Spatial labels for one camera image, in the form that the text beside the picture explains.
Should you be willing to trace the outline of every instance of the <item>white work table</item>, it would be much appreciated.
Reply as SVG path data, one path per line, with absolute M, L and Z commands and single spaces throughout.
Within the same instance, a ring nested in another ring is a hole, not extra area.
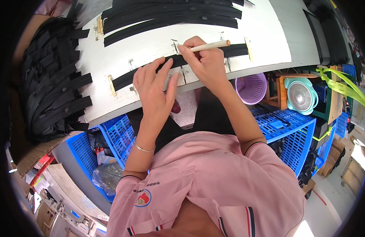
M 95 33 L 96 18 L 83 30 L 90 29 L 88 38 L 80 39 L 80 60 L 76 64 L 82 74 L 91 73 L 93 83 L 81 88 L 83 96 L 90 96 L 93 105 L 86 108 L 84 120 L 94 127 L 107 120 L 141 107 L 133 85 L 118 90 L 113 96 L 108 76 L 113 79 L 152 62 L 161 56 L 176 54 L 175 44 L 198 35 L 206 42 L 230 40 L 244 44 L 250 40 L 253 60 L 248 55 L 224 59 L 227 78 L 233 79 L 270 70 L 319 64 L 317 47 L 302 9 L 303 1 L 257 0 L 256 6 L 245 2 L 234 4 L 242 10 L 238 29 L 199 24 L 177 24 L 128 37 L 104 47 L 103 35 Z M 180 72 L 177 93 L 202 87 L 189 65 L 171 69 Z

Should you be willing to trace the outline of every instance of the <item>pencil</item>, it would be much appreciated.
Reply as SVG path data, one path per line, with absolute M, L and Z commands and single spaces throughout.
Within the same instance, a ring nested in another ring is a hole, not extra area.
M 230 40 L 223 40 L 223 41 L 218 41 L 218 42 L 214 42 L 214 43 L 210 43 L 210 44 L 196 46 L 196 47 L 190 48 L 190 50 L 192 52 L 197 52 L 197 51 L 201 51 L 201 50 L 205 50 L 205 49 L 213 49 L 213 48 L 225 47 L 225 46 L 230 46 L 230 45 L 231 45 Z

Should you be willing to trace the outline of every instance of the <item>fan grille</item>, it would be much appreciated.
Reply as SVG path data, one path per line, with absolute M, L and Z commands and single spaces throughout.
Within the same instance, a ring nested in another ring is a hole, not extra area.
M 294 82 L 288 91 L 289 101 L 299 111 L 306 111 L 312 104 L 312 96 L 307 86 Z

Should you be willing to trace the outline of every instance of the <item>embroidered logo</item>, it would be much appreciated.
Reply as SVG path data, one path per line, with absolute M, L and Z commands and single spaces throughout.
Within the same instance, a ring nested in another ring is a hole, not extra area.
M 139 197 L 136 200 L 135 206 L 136 207 L 145 207 L 151 202 L 151 193 L 144 189 L 142 193 L 140 193 Z

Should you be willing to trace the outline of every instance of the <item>purple plastic basket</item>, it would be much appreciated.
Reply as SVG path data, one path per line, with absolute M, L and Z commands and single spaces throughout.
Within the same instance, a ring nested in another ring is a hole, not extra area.
M 235 89 L 243 103 L 254 105 L 259 103 L 267 92 L 267 79 L 264 73 L 235 79 Z

